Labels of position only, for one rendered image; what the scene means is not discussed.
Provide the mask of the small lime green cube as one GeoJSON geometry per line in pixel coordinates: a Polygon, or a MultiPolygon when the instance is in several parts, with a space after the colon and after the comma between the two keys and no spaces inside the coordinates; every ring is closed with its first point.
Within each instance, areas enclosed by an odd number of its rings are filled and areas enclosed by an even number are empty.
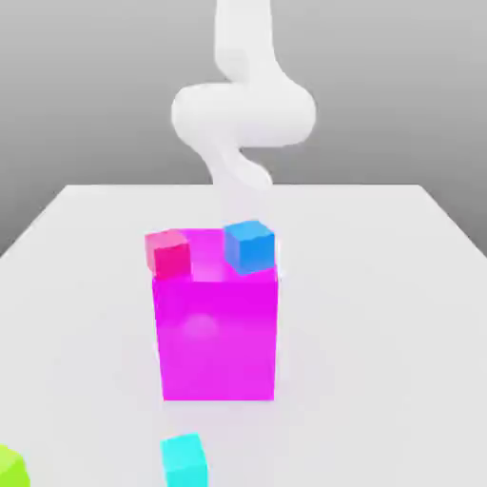
{"type": "Polygon", "coordinates": [[[24,459],[3,444],[0,444],[0,487],[30,487],[24,459]]]}

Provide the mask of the large magenta box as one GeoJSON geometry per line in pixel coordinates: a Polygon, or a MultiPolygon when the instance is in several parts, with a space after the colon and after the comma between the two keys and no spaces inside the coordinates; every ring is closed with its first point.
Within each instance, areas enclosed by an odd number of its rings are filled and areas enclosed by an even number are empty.
{"type": "Polygon", "coordinates": [[[191,272],[152,280],[166,400],[274,398],[276,267],[241,275],[224,258],[220,228],[184,228],[191,272]]]}

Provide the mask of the small cyan cube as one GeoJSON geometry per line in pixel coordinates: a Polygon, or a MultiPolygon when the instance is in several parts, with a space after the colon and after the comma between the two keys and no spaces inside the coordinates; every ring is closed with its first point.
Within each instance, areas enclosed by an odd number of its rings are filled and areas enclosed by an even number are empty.
{"type": "Polygon", "coordinates": [[[198,434],[163,439],[161,454],[166,487],[208,487],[205,451],[198,434]]]}

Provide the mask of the small blue cube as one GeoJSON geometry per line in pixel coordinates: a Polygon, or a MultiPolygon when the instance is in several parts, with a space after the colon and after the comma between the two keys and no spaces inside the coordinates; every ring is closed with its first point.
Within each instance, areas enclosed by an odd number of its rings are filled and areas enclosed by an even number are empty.
{"type": "Polygon", "coordinates": [[[227,225],[224,258],[240,275],[271,269],[275,266],[275,234],[257,220],[227,225]]]}

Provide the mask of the small pink cube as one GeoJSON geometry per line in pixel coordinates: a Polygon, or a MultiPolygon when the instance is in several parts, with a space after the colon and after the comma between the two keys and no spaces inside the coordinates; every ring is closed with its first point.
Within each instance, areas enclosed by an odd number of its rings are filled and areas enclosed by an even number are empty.
{"type": "Polygon", "coordinates": [[[145,235],[146,263],[152,275],[169,279],[191,271],[190,246],[178,229],[145,235]]]}

